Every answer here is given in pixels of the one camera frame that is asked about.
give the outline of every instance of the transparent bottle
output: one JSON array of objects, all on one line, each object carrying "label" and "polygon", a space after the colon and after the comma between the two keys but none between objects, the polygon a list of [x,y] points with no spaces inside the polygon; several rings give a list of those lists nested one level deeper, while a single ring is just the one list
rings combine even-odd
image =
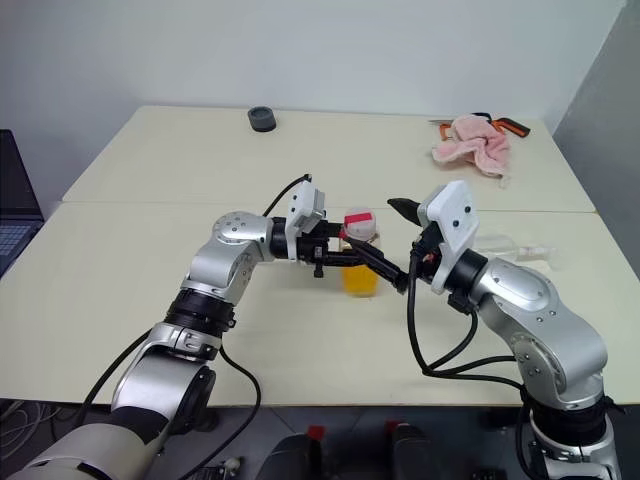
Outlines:
[{"label": "transparent bottle", "polygon": [[[380,234],[376,228],[376,217],[371,209],[352,208],[346,213],[342,228],[348,237],[380,248]],[[340,239],[339,247],[341,251],[351,248],[343,239]],[[378,275],[366,265],[342,267],[342,286],[350,295],[371,297],[375,295],[378,287]]]},{"label": "transparent bottle", "polygon": [[544,260],[552,270],[564,266],[557,248],[547,245],[519,247],[511,237],[502,234],[477,236],[473,249],[485,257],[500,257],[509,262]]}]

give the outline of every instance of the table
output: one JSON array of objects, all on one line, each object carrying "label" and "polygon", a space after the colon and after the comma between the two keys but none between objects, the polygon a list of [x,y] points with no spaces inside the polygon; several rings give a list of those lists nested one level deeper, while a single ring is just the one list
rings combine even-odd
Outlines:
[{"label": "table", "polygon": [[509,134],[508,188],[475,167],[439,167],[438,126],[426,117],[276,111],[278,127],[251,130],[247,109],[142,107],[64,196],[78,202],[239,202],[267,205],[303,173],[327,207],[385,207],[423,200],[437,185],[466,179],[476,207],[498,211],[592,212],[593,204],[539,120]]},{"label": "table", "polygon": [[[245,205],[261,211],[264,206]],[[225,205],[63,203],[0,282],[0,397],[79,402],[133,338],[162,320],[193,254]],[[330,219],[342,215],[329,209]],[[382,246],[404,268],[417,227],[376,210]],[[597,214],[479,212],[480,233],[507,232],[519,244],[548,242],[567,268],[548,275],[563,301],[587,319],[609,349],[607,393],[640,400],[630,381],[638,361],[640,284]],[[371,299],[341,291],[338,270],[315,279],[312,268],[259,265],[225,335],[229,354],[253,371],[266,405],[511,405],[508,387],[421,377],[405,327],[405,301],[387,285]],[[436,358],[464,336],[465,317],[426,286],[416,310],[423,352]],[[481,326],[461,356],[508,354]],[[216,360],[211,405],[248,405],[249,382]],[[516,377],[513,364],[485,367]],[[98,395],[109,403],[118,375]]]}]

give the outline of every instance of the laptop keyboard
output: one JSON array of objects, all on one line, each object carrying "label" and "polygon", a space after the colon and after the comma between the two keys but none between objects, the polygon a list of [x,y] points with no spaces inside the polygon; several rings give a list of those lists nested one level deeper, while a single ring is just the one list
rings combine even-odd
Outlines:
[{"label": "laptop keyboard", "polygon": [[31,225],[0,225],[0,255],[9,255],[30,228]]}]

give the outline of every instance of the black cable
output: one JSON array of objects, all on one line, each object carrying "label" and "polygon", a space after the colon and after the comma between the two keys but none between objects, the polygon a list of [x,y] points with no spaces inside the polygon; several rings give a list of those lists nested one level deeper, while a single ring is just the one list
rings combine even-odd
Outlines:
[{"label": "black cable", "polygon": [[56,433],[56,416],[52,415],[49,418],[49,432],[51,433],[51,439],[53,443],[58,441],[58,434]]},{"label": "black cable", "polygon": [[311,181],[311,174],[310,173],[305,173],[303,176],[296,178],[293,182],[291,182],[289,185],[287,185],[286,187],[284,187],[284,189],[278,194],[278,196],[276,198],[273,199],[273,202],[271,202],[271,205],[269,205],[267,207],[267,209],[264,211],[264,213],[262,214],[263,217],[266,217],[267,215],[269,215],[271,213],[271,210],[273,210],[273,208],[278,204],[278,202],[280,201],[280,199],[282,197],[285,196],[285,194],[291,190],[293,187],[295,187],[297,184],[299,184],[300,182],[303,182],[305,180]]},{"label": "black cable", "polygon": [[80,405],[80,408],[78,409],[78,418],[76,418],[73,428],[78,428],[82,426],[82,424],[84,423],[85,417],[87,416],[87,413],[91,408],[91,404],[95,400],[100,389],[104,386],[107,380],[109,380],[109,377],[113,375],[113,372],[116,371],[116,369],[120,366],[120,364],[131,354],[131,352],[133,352],[136,348],[140,346],[142,342],[144,342],[144,340],[149,336],[150,332],[151,330],[149,329],[146,332],[144,332],[142,335],[140,335],[138,338],[136,338],[131,345],[129,345],[120,355],[118,355],[118,358],[116,358],[111,363],[111,365],[109,365],[109,368],[107,368],[104,371],[102,376],[98,379],[96,384],[93,386],[93,388],[87,395],[87,398],[85,398],[84,402],[82,402],[82,405]]},{"label": "black cable", "polygon": [[460,367],[452,368],[444,371],[438,371],[431,368],[430,365],[424,360],[422,356],[422,352],[420,351],[420,345],[418,343],[418,337],[416,335],[416,325],[415,325],[415,304],[416,304],[416,278],[418,272],[418,262],[420,259],[416,255],[411,256],[411,261],[409,262],[409,283],[407,287],[407,330],[409,332],[409,342],[411,343],[411,350],[413,351],[413,356],[415,357],[418,365],[422,370],[422,374],[429,377],[436,378],[448,378],[454,380],[478,380],[478,381],[486,381],[486,382],[495,382],[502,383],[504,385],[509,385],[518,390],[522,389],[522,386],[510,380],[508,378],[493,376],[493,375],[470,375],[470,374],[460,374],[458,372],[466,371],[471,368],[475,368],[476,366],[486,365],[489,363],[495,363],[497,361],[505,361],[505,357],[490,357],[482,360],[477,360],[476,362],[472,362],[467,365],[461,365]]},{"label": "black cable", "polygon": [[78,408],[76,408],[75,410],[73,410],[73,411],[72,411],[68,416],[66,416],[66,417],[61,416],[61,415],[60,415],[60,413],[62,413],[62,412],[59,412],[59,413],[58,413],[55,417],[53,417],[53,418],[55,418],[55,419],[56,419],[57,421],[59,421],[59,422],[63,422],[63,423],[64,423],[64,422],[68,422],[69,420],[71,420],[73,417],[75,417],[75,416],[78,414],[78,411],[79,411],[79,410],[80,410],[80,408],[79,408],[79,407],[78,407]]},{"label": "black cable", "polygon": [[516,421],[516,457],[518,457],[520,468],[522,469],[524,474],[531,480],[549,480],[549,477],[542,477],[531,470],[531,468],[527,464],[527,460],[524,458],[524,451],[522,449],[522,430],[524,428],[524,423],[527,419],[527,416],[529,415],[529,410],[530,406],[525,401],[523,402],[522,407],[520,407],[520,411],[518,412],[518,420]]},{"label": "black cable", "polygon": [[[453,350],[451,350],[446,355],[443,355],[441,358],[439,358],[435,362],[431,363],[429,365],[429,368],[431,368],[432,370],[435,370],[436,368],[444,365],[450,360],[453,360],[460,353],[462,353],[462,351],[465,348],[467,348],[467,346],[469,346],[469,344],[471,343],[471,340],[473,340],[473,337],[476,334],[476,331],[478,330],[478,315],[476,314],[475,311],[472,310],[469,313],[469,316],[471,317],[471,327],[469,328],[469,333],[467,333],[467,336],[464,337],[464,339]],[[513,355],[500,355],[495,357],[483,358],[481,360],[476,360],[474,362],[466,363],[464,365],[460,365],[454,368],[449,368],[446,370],[439,370],[439,372],[443,374],[460,373],[460,372],[465,372],[467,370],[471,370],[473,368],[481,367],[483,365],[489,365],[491,363],[515,362],[515,361],[516,359]]]},{"label": "black cable", "polygon": [[469,327],[469,333],[467,333],[467,336],[464,337],[464,339],[453,350],[429,365],[431,368],[436,369],[441,367],[448,361],[453,360],[469,346],[471,340],[473,340],[473,337],[476,334],[476,331],[478,330],[478,316],[475,313],[476,312],[471,312],[471,327]]},{"label": "black cable", "polygon": [[229,444],[233,442],[236,439],[236,437],[244,431],[245,428],[247,428],[247,426],[251,423],[253,418],[258,413],[258,410],[260,409],[260,404],[262,402],[262,391],[260,390],[260,384],[258,383],[258,380],[256,379],[256,377],[254,377],[249,370],[247,370],[246,368],[238,365],[236,362],[231,360],[231,358],[229,358],[229,356],[227,355],[227,352],[225,352],[224,346],[220,347],[220,355],[222,356],[225,362],[227,362],[231,367],[235,368],[240,373],[245,375],[251,381],[251,383],[253,384],[253,387],[256,390],[256,403],[254,404],[253,409],[251,410],[251,413],[249,413],[245,421],[242,422],[242,424],[229,437],[227,437],[227,439],[224,442],[222,442],[218,446],[218,448],[216,448],[213,452],[207,455],[200,463],[198,463],[198,465],[196,465],[187,473],[182,475],[178,480],[187,480],[189,477],[195,474],[198,470],[204,467],[207,463],[209,463],[213,458],[215,458],[220,452],[222,452],[222,450],[227,448],[227,446],[229,446]]}]

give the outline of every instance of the pink towel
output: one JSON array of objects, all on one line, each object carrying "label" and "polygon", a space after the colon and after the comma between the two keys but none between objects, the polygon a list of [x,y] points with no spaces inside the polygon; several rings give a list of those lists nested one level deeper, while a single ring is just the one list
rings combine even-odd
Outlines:
[{"label": "pink towel", "polygon": [[507,178],[509,142],[487,119],[477,115],[463,115],[451,124],[451,140],[440,143],[431,151],[438,163],[464,159],[475,163],[482,173]]}]

